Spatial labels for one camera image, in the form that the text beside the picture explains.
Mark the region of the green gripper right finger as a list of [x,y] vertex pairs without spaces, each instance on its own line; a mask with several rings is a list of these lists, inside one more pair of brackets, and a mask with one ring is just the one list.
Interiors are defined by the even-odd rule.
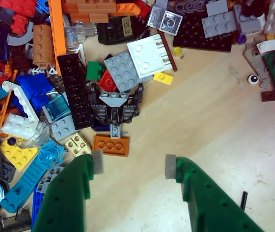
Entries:
[[193,232],[261,232],[245,213],[247,192],[236,204],[196,163],[167,154],[165,178],[181,184]]

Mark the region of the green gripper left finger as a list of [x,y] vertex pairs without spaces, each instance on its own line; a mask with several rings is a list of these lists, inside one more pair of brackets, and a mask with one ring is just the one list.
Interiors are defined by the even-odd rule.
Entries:
[[103,173],[103,151],[74,158],[49,184],[33,230],[35,232],[85,232],[86,200],[90,181]]

